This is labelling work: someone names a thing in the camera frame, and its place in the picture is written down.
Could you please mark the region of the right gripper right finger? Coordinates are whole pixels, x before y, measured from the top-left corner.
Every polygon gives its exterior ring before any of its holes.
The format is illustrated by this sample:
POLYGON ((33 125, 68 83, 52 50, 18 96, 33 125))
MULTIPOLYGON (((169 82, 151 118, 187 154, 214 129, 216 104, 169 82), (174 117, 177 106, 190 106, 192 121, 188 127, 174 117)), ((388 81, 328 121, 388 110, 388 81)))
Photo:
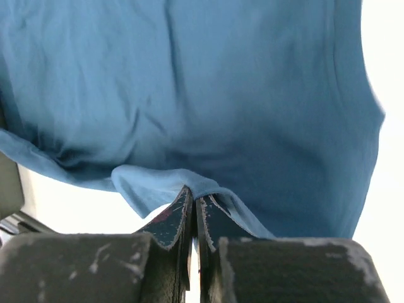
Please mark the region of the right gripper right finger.
POLYGON ((201 302, 388 301, 372 258, 355 241, 260 239, 212 195, 195 210, 201 302))

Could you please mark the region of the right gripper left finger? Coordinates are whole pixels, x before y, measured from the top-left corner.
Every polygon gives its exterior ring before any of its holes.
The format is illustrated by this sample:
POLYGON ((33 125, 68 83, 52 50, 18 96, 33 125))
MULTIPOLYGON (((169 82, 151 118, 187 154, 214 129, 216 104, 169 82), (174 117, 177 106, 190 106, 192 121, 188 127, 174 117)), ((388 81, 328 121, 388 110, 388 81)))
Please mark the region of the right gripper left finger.
POLYGON ((133 234, 26 233, 1 249, 2 302, 183 302, 193 197, 133 234))

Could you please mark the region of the blue t shirt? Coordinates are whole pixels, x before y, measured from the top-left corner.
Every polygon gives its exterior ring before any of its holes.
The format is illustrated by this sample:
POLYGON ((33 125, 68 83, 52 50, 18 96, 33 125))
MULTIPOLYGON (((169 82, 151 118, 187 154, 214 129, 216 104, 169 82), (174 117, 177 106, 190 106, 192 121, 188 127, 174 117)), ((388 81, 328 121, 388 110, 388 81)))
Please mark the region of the blue t shirt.
POLYGON ((1 151, 145 217, 187 186, 258 237, 353 236, 384 112, 361 1, 2 1, 1 151))

